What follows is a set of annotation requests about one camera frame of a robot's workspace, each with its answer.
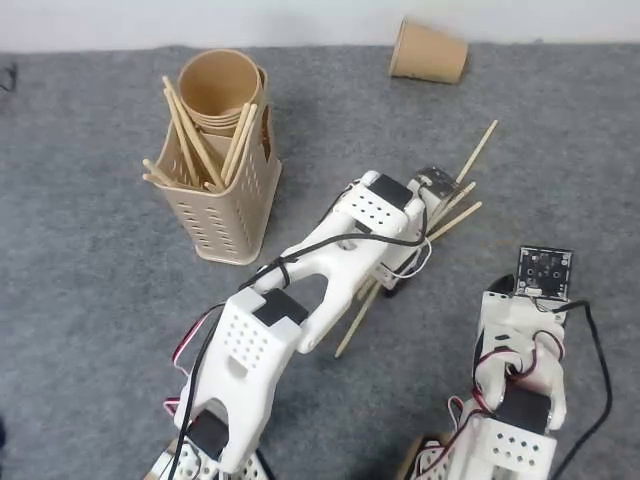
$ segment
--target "perforated container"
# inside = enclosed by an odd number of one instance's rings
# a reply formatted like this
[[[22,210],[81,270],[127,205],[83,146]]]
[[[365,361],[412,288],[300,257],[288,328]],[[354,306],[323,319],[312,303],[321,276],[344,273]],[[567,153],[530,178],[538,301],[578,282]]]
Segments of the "perforated container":
[[[274,151],[270,106],[263,104],[258,113],[260,121],[254,122],[238,171],[224,192],[158,186],[191,236],[196,252],[206,260],[246,265],[260,252],[282,166]],[[225,158],[231,139],[204,137]],[[191,183],[173,124],[156,165],[180,183]],[[197,173],[202,183],[204,170]]]

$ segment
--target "brown paper cup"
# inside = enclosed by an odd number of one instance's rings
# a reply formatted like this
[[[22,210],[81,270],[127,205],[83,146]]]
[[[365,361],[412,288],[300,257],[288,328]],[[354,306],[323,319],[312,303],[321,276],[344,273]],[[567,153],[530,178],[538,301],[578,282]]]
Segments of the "brown paper cup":
[[[467,59],[467,50],[464,41],[405,18],[391,57],[389,75],[458,83]]]
[[[259,103],[256,64],[236,50],[211,50],[191,59],[180,73],[180,96],[194,122],[232,122],[245,103]]]
[[[267,72],[262,68],[258,67],[258,72],[260,74],[260,85],[261,91],[258,95],[261,103],[267,103],[267,84],[269,82],[269,77],[267,76]],[[238,125],[238,120],[240,119],[240,112],[238,112],[237,118],[231,120],[214,120],[212,118],[202,119],[200,118],[198,121],[194,119],[205,133],[210,133],[213,135],[219,135],[222,137],[232,137],[235,132],[236,126]]]

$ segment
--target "white wall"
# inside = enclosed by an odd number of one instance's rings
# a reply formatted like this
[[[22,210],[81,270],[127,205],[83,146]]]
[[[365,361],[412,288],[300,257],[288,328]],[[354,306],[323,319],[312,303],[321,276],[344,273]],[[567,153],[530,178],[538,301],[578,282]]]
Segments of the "white wall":
[[[0,51],[392,44],[405,14],[471,41],[640,41],[638,0],[2,0]]]

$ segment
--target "black circuit board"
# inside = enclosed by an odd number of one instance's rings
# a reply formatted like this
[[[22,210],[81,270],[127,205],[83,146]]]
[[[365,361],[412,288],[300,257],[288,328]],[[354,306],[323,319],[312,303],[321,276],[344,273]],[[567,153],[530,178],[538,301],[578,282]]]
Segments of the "black circuit board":
[[[456,181],[438,167],[423,168],[418,172],[418,175],[423,175],[429,179],[431,184],[427,185],[427,190],[441,200],[450,197],[458,188]]]
[[[520,247],[516,295],[567,301],[573,252],[544,247]]]

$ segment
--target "gray carpet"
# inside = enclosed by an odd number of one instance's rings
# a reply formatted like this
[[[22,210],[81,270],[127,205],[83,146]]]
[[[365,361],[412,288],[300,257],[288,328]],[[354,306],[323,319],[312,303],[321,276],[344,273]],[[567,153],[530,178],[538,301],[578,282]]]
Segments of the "gray carpet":
[[[5,480],[141,478],[176,434],[161,407],[182,384],[173,347],[256,268],[197,258],[140,179],[166,130],[160,75],[193,53],[17,57],[18,91],[0,98]],[[277,477],[390,478],[416,435],[448,428],[446,398],[469,391],[482,290],[530,243],[576,251],[572,294],[592,300],[612,367],[613,415],[565,478],[637,478],[640,46],[474,45],[458,87],[389,79],[389,48],[250,53],[270,75],[285,168],[261,262],[365,170],[455,173],[501,122],[469,176],[480,212],[378,300],[342,360],[348,319],[291,361],[262,441]],[[306,301],[311,286],[297,290]],[[581,313],[567,350],[556,460],[604,404]]]

